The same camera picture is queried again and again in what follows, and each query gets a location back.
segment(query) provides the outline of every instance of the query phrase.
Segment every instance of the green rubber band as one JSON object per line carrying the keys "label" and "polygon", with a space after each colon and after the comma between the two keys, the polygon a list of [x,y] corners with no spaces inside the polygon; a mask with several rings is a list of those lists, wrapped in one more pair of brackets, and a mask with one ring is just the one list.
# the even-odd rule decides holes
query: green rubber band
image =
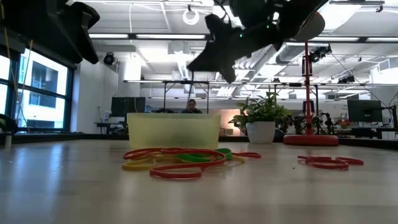
{"label": "green rubber band", "polygon": [[[230,149],[222,148],[222,149],[216,149],[215,151],[225,154],[227,160],[232,159],[232,152]],[[207,156],[207,155],[206,154],[179,154],[179,155],[177,155],[177,158],[182,159],[187,162],[210,162],[211,159],[209,159],[205,156]]]}

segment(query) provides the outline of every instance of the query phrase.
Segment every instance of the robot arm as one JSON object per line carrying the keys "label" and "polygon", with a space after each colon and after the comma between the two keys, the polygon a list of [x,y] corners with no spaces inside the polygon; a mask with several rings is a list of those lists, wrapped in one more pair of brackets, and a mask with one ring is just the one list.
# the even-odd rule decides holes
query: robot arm
{"label": "robot arm", "polygon": [[239,17],[245,29],[225,24],[214,14],[206,16],[206,25],[214,41],[207,42],[204,51],[188,69],[220,72],[231,83],[236,79],[232,68],[235,60],[270,44],[279,50],[284,40],[297,35],[327,1],[230,0],[232,13]]}

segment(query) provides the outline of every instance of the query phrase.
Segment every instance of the person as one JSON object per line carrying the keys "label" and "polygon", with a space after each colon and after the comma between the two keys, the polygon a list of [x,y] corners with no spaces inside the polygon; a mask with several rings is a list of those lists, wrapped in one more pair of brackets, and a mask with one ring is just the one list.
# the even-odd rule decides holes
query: person
{"label": "person", "polygon": [[189,109],[183,110],[182,113],[197,113],[197,114],[202,113],[200,110],[196,109],[197,102],[195,100],[189,100],[188,106],[189,106]]}

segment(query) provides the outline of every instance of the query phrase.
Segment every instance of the translucent plastic bin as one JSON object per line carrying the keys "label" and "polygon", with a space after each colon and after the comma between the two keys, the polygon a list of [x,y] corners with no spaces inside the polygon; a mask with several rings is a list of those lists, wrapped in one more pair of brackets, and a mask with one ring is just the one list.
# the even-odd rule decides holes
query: translucent plastic bin
{"label": "translucent plastic bin", "polygon": [[217,149],[220,114],[129,113],[130,146]]}

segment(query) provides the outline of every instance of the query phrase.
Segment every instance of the wooden table surface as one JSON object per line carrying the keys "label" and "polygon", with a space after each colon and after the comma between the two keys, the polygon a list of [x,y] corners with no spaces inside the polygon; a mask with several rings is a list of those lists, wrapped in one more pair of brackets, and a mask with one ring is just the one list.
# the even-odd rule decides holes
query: wooden table surface
{"label": "wooden table surface", "polygon": [[[81,140],[0,149],[1,224],[398,223],[398,153],[360,147],[220,143],[262,159],[198,180],[126,172],[127,141]],[[346,156],[349,171],[298,164]]]}

